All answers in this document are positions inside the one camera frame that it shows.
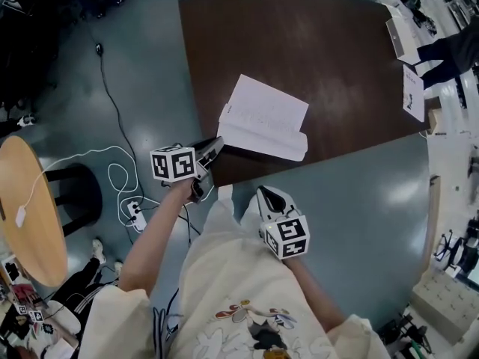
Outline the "white paper booklet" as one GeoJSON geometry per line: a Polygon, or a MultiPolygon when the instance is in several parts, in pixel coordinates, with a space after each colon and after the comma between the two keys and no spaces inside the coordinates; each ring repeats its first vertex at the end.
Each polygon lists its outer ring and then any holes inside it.
{"type": "Polygon", "coordinates": [[[300,131],[309,104],[241,75],[219,116],[217,135],[226,146],[293,162],[308,151],[300,131]]]}

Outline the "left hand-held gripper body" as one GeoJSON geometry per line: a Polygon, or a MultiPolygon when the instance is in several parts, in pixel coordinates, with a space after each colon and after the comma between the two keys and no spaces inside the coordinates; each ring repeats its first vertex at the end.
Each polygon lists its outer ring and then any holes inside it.
{"type": "Polygon", "coordinates": [[[150,164],[153,178],[163,183],[191,181],[190,201],[204,201],[213,186],[210,182],[211,152],[198,146],[183,147],[175,144],[150,151],[150,164]]]}

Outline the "person's left forearm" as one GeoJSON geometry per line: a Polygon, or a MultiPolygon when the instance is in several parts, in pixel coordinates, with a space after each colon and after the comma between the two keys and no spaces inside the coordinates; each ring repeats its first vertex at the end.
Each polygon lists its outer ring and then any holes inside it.
{"type": "Polygon", "coordinates": [[[119,276],[118,287],[124,292],[142,289],[150,295],[153,291],[175,222],[191,197],[192,182],[185,179],[173,184],[135,241],[119,276]]]}

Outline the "person's right forearm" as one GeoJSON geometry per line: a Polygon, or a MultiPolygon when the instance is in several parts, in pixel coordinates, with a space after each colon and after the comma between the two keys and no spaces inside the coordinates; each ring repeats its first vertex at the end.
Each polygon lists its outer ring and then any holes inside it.
{"type": "Polygon", "coordinates": [[[346,317],[339,307],[319,285],[300,258],[285,259],[283,264],[292,271],[308,306],[325,332],[329,332],[346,321],[346,317]]]}

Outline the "white booklet with black print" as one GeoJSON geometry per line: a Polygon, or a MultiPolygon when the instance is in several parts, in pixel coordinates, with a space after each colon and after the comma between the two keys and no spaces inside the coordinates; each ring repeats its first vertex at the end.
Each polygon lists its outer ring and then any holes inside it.
{"type": "Polygon", "coordinates": [[[424,122],[424,82],[407,65],[403,65],[403,110],[424,122]]]}

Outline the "cardboard box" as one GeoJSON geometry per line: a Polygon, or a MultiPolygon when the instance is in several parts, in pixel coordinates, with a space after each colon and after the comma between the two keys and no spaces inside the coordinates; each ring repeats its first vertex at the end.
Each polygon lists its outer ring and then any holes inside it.
{"type": "Polygon", "coordinates": [[[442,110],[440,108],[430,109],[427,112],[427,119],[429,121],[428,135],[435,135],[442,131],[442,110]]]}

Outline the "black chair base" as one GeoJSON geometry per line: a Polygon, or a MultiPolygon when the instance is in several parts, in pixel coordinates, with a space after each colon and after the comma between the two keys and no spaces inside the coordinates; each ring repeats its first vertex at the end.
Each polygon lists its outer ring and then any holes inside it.
{"type": "Polygon", "coordinates": [[[438,270],[452,269],[454,276],[468,277],[479,263],[479,230],[469,227],[466,235],[459,237],[451,230],[442,234],[433,263],[438,270]]]}

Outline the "white perforated board box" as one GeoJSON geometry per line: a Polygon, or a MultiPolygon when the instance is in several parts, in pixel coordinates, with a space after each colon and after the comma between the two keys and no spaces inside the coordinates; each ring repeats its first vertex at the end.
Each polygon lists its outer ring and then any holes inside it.
{"type": "Polygon", "coordinates": [[[479,292],[429,269],[414,286],[410,305],[453,346],[479,317],[479,292]]]}

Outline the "person's cream printed shirt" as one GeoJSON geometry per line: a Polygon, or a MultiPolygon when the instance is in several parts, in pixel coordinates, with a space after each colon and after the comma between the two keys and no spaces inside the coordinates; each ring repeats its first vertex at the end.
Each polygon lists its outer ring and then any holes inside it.
{"type": "Polygon", "coordinates": [[[79,359],[390,359],[357,315],[329,332],[291,270],[250,233],[251,213],[234,218],[217,200],[179,280],[179,327],[159,335],[150,295],[105,286],[96,295],[79,359]]]}

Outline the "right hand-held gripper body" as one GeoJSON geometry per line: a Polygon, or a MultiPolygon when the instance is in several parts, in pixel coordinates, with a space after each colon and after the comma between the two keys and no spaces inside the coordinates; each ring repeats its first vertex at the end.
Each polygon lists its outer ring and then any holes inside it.
{"type": "Polygon", "coordinates": [[[282,213],[260,210],[260,236],[279,260],[308,252],[310,231],[306,217],[295,206],[282,213]]]}

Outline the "black round table base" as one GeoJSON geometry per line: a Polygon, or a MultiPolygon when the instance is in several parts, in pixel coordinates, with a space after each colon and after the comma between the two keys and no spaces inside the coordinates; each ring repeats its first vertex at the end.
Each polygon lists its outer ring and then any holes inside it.
{"type": "Polygon", "coordinates": [[[103,196],[93,171],[86,165],[72,163],[65,168],[47,171],[48,182],[59,182],[55,205],[63,207],[70,221],[62,226],[65,237],[95,224],[102,214],[103,196]]]}

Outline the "white power strip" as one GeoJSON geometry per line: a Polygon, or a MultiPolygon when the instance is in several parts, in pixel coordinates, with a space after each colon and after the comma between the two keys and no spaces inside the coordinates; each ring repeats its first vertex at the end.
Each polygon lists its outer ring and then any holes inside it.
{"type": "Polygon", "coordinates": [[[142,233],[147,226],[147,222],[137,201],[131,200],[126,205],[129,211],[128,225],[133,227],[137,233],[142,233]]]}

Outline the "round wooden table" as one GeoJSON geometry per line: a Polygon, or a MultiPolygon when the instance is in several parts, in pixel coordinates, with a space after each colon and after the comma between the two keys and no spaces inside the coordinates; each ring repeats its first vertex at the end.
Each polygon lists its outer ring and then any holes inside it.
{"type": "Polygon", "coordinates": [[[67,247],[55,200],[37,155],[15,135],[0,146],[0,229],[30,277],[49,287],[64,282],[67,247]],[[20,206],[26,216],[18,228],[20,206]]]}

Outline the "flat white box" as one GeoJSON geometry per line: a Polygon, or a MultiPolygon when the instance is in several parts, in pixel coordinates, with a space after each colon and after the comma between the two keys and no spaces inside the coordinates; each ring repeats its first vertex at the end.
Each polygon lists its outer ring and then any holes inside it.
{"type": "Polygon", "coordinates": [[[415,34],[406,17],[395,7],[385,5],[391,18],[385,23],[394,48],[396,58],[409,65],[420,62],[415,34]]]}

